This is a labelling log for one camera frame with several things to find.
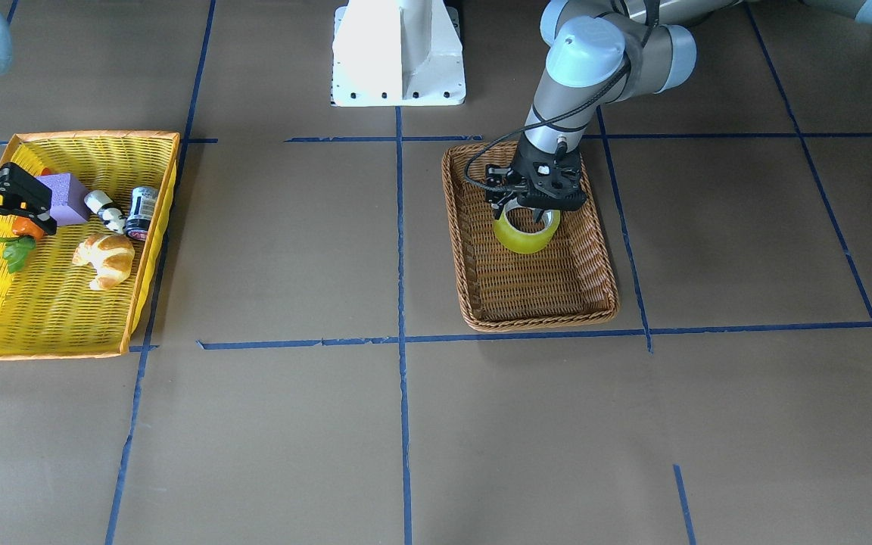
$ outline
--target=yellow tape roll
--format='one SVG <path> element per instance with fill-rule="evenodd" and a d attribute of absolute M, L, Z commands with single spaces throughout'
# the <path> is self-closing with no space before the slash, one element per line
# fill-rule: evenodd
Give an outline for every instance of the yellow tape roll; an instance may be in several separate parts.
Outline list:
<path fill-rule="evenodd" d="M 553 238 L 557 227 L 560 227 L 560 210 L 548 210 L 543 213 L 543 229 L 537 232 L 523 232 L 513 227 L 506 218 L 506 213 L 515 208 L 523 208 L 515 200 L 507 201 L 503 207 L 500 219 L 494 221 L 494 234 L 500 244 L 508 251 L 519 254 L 531 254 L 542 251 L 547 242 Z"/>

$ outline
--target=croissant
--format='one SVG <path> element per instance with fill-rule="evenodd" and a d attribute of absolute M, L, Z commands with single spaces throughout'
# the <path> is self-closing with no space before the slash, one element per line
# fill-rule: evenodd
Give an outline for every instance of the croissant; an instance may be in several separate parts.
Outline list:
<path fill-rule="evenodd" d="M 124 235 L 90 235 L 73 253 L 73 265 L 93 263 L 96 279 L 89 283 L 89 289 L 103 291 L 130 276 L 134 254 L 130 238 Z"/>

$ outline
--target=purple sponge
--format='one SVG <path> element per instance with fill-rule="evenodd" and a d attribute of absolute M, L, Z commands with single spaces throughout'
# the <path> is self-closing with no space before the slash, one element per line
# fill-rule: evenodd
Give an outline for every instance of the purple sponge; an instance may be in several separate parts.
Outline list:
<path fill-rule="evenodd" d="M 49 215 L 56 220 L 56 225 L 62 227 L 89 221 L 89 208 L 83 203 L 89 190 L 72 173 L 37 176 L 37 179 L 52 190 Z"/>

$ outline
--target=brown floor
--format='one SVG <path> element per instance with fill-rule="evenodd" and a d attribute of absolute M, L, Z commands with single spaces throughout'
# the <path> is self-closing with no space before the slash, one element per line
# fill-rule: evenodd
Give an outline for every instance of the brown floor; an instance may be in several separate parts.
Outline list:
<path fill-rule="evenodd" d="M 522 123 L 543 2 L 464 2 L 466 103 L 398 113 L 329 107 L 341 3 L 15 5 L 0 141 L 198 140 L 138 352 L 0 363 L 0 543 L 872 543 L 872 27 L 692 28 L 582 145 L 618 317 L 480 338 L 442 137 Z"/>

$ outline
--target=white bottle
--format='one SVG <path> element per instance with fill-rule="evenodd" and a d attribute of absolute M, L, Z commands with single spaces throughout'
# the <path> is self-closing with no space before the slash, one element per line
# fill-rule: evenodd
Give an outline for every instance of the white bottle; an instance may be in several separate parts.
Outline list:
<path fill-rule="evenodd" d="M 86 203 L 87 208 L 93 210 L 93 213 L 98 215 L 100 220 L 103 220 L 104 227 L 112 232 L 116 232 L 118 235 L 123 234 L 123 229 L 127 225 L 127 218 L 110 196 L 97 189 L 87 193 L 83 201 Z"/>

